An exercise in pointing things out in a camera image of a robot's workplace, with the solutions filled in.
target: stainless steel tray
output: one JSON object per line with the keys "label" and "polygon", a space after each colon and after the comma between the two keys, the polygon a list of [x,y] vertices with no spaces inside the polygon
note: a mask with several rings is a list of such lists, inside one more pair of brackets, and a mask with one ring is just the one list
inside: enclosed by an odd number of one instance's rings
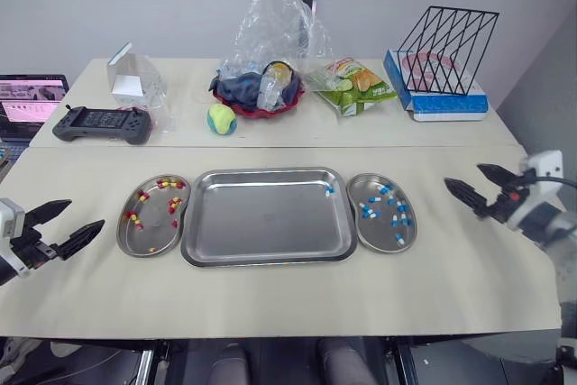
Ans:
{"label": "stainless steel tray", "polygon": [[340,261],[356,247],[345,185],[330,169],[209,171],[192,197],[180,248],[193,265]]}
{"label": "stainless steel tray", "polygon": [[[390,187],[390,191],[381,194],[379,185]],[[346,191],[354,210],[357,234],[362,243],[379,252],[404,252],[413,244],[417,237],[417,218],[407,196],[395,182],[381,175],[367,173],[352,178],[346,186]],[[378,197],[381,201],[370,203],[371,197]],[[398,202],[406,207],[404,211],[398,210]],[[360,203],[369,206],[377,216],[363,217]],[[403,214],[407,218],[408,225],[401,222]],[[394,215],[397,216],[395,226],[393,226]]]}
{"label": "stainless steel tray", "polygon": [[[180,183],[182,188],[159,188],[157,181],[161,179]],[[140,200],[142,193],[149,195],[144,201]],[[118,246],[133,257],[151,257],[169,251],[182,235],[183,215],[189,196],[190,185],[180,176],[161,175],[144,181],[124,204],[116,230]],[[169,201],[174,197],[180,198],[182,202],[171,214]],[[136,213],[142,228],[137,227],[129,218],[127,214],[130,212]]]}

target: black handheld console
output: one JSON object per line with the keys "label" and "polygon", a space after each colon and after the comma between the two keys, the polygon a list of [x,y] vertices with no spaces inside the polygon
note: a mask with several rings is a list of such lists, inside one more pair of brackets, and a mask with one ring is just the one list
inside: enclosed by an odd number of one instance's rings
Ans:
{"label": "black handheld console", "polygon": [[54,135],[65,142],[77,137],[108,137],[142,144],[151,135],[151,116],[136,107],[132,110],[96,110],[66,105],[66,108],[69,112],[52,128]]}

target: tennis ball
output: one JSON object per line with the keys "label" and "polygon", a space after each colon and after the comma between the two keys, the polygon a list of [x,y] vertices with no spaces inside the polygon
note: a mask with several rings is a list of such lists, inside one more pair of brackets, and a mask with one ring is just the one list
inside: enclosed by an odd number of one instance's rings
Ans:
{"label": "tennis ball", "polygon": [[220,135],[234,133],[236,129],[236,115],[231,107],[224,104],[212,104],[206,114],[210,129]]}

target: table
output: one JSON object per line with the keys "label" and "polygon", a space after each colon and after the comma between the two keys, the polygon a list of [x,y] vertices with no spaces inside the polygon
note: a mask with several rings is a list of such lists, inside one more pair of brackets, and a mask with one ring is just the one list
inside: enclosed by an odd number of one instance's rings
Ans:
{"label": "table", "polygon": [[[268,120],[239,119],[236,132],[221,137],[206,124],[206,111],[215,102],[207,91],[219,60],[153,59],[169,85],[170,112],[175,131],[153,132],[147,146],[188,147],[382,147],[517,145],[515,137],[491,108],[482,122],[419,123],[397,99],[383,102],[359,116],[337,117],[312,93],[305,93],[296,109]],[[388,80],[382,60],[361,60]],[[71,106],[117,108],[106,78],[106,60],[92,60],[64,98]],[[52,134],[65,114],[61,104],[32,140],[32,147],[129,146],[124,141],[83,139],[62,142]]]}
{"label": "table", "polygon": [[[478,162],[516,170],[519,146],[384,148],[31,148],[0,184],[26,209],[72,205],[41,228],[62,242],[88,222],[102,233],[69,261],[0,289],[0,335],[140,339],[277,335],[447,335],[556,328],[554,268],[521,234],[479,221],[443,177],[494,197]],[[144,179],[192,181],[206,170],[326,166],[345,180],[383,173],[405,190],[418,221],[406,252],[359,245],[347,260],[286,266],[195,268],[179,249],[135,259],[116,245],[123,203]]]}

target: metal wire rack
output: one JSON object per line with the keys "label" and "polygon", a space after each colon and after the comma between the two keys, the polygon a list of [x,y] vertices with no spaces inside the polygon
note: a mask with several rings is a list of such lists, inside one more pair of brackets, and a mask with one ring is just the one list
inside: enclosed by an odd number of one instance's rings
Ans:
{"label": "metal wire rack", "polygon": [[488,11],[429,6],[397,51],[405,88],[468,95],[498,17]]}

